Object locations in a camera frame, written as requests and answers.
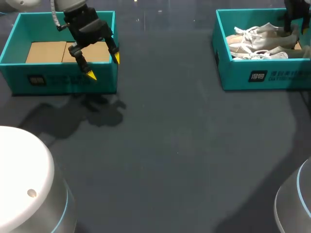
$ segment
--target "shoe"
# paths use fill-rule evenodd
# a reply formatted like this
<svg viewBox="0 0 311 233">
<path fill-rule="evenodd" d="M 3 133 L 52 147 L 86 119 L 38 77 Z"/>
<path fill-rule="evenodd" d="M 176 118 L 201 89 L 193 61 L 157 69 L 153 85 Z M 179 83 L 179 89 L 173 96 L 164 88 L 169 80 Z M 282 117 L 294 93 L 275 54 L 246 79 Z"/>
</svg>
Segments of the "shoe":
<svg viewBox="0 0 311 233">
<path fill-rule="evenodd" d="M 252 52 L 249 56 L 235 57 L 233 60 L 266 60 L 266 59 L 288 59 L 286 52 L 278 52 L 276 54 L 270 54 L 268 50 L 259 50 Z"/>
<path fill-rule="evenodd" d="M 299 27 L 292 25 L 292 34 L 286 35 L 284 29 L 268 23 L 262 27 L 252 27 L 247 30 L 234 28 L 237 35 L 227 37 L 231 55 L 234 57 L 247 56 L 249 51 L 272 50 L 278 46 L 291 49 L 298 41 Z"/>
<path fill-rule="evenodd" d="M 288 55 L 288 58 L 311 58 L 311 50 L 310 50 L 310 46 L 304 46 L 302 49 L 300 50 L 289 50 L 289 49 L 285 49 L 281 46 L 276 47 L 273 50 L 268 51 L 268 53 L 270 55 L 273 54 L 277 54 L 279 52 L 285 52 Z"/>
</svg>

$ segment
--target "dark gray floor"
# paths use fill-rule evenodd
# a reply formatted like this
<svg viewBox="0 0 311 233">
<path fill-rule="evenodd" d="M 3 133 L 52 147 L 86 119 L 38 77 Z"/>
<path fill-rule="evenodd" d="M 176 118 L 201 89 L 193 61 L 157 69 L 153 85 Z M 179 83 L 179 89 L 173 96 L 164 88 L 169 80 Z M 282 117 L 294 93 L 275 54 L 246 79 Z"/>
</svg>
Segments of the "dark gray floor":
<svg viewBox="0 0 311 233">
<path fill-rule="evenodd" d="M 311 152 L 309 94 L 224 92 L 210 37 L 217 8 L 282 2 L 89 5 L 117 11 L 117 96 L 12 98 L 0 79 L 0 124 L 49 146 L 77 199 L 78 233 L 277 232 L 276 191 Z M 2 48 L 15 18 L 0 18 Z"/>
</svg>

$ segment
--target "teal cardboard box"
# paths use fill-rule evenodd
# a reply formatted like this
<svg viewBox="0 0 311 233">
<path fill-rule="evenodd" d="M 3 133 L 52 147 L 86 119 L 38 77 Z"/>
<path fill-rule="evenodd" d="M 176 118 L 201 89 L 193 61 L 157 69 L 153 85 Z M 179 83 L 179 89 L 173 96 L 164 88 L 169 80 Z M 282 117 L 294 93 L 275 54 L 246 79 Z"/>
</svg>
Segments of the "teal cardboard box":
<svg viewBox="0 0 311 233">
<path fill-rule="evenodd" d="M 118 46 L 115 12 L 99 11 Z M 61 25 L 63 13 L 57 13 Z M 59 32 L 51 13 L 20 13 L 0 57 L 0 71 L 13 95 L 60 95 L 69 93 L 115 93 L 118 66 L 112 61 L 90 62 L 97 77 L 81 73 L 76 63 L 25 63 L 32 42 L 74 41 L 69 29 Z"/>
<path fill-rule="evenodd" d="M 285 9 L 230 9 L 217 10 L 212 46 L 224 90 L 252 89 L 310 89 L 310 59 L 232 60 L 226 37 L 235 34 L 234 27 L 248 29 L 268 22 L 283 26 L 279 18 Z M 300 35 L 303 47 L 310 45 L 311 29 Z"/>
</svg>

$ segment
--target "open box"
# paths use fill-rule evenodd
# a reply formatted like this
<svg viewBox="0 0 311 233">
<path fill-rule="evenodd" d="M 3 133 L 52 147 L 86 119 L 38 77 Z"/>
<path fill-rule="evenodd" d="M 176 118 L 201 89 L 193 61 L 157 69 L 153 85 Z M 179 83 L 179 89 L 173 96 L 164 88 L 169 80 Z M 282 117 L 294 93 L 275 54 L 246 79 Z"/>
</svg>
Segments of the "open box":
<svg viewBox="0 0 311 233">
<path fill-rule="evenodd" d="M 310 59 L 233 60 L 226 37 L 235 34 L 234 27 L 248 29 L 267 22 L 283 26 L 280 18 L 285 9 L 217 10 L 212 46 L 224 90 L 250 89 L 309 89 L 311 88 Z M 301 29 L 302 20 L 294 20 Z M 301 47 L 310 46 L 311 29 L 300 35 Z"/>
<path fill-rule="evenodd" d="M 108 23 L 118 46 L 115 12 L 99 11 L 97 14 Z M 64 24 L 64 14 L 57 13 L 57 17 L 60 24 Z M 61 32 L 57 30 L 51 13 L 20 13 L 0 57 L 0 71 L 12 93 L 14 95 L 115 93 L 118 65 L 112 61 L 110 54 L 107 54 L 108 51 L 105 51 L 105 42 L 98 42 L 83 50 L 97 77 L 95 81 L 83 74 L 70 57 L 67 42 L 73 41 L 69 29 Z M 46 45 L 38 47 L 37 45 L 43 44 L 42 42 L 46 42 Z"/>
</svg>

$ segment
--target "printed logo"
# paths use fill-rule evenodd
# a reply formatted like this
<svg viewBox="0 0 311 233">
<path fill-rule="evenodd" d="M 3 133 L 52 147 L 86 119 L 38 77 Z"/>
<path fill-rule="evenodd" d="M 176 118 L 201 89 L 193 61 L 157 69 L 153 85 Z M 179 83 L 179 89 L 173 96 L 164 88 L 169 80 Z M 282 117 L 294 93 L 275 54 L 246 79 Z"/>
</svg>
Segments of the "printed logo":
<svg viewBox="0 0 311 233">
<path fill-rule="evenodd" d="M 46 82 L 42 75 L 28 75 L 28 80 L 33 86 L 45 86 Z"/>
<path fill-rule="evenodd" d="M 248 81 L 249 82 L 263 82 L 267 76 L 267 70 L 254 70 L 251 72 Z"/>
</svg>

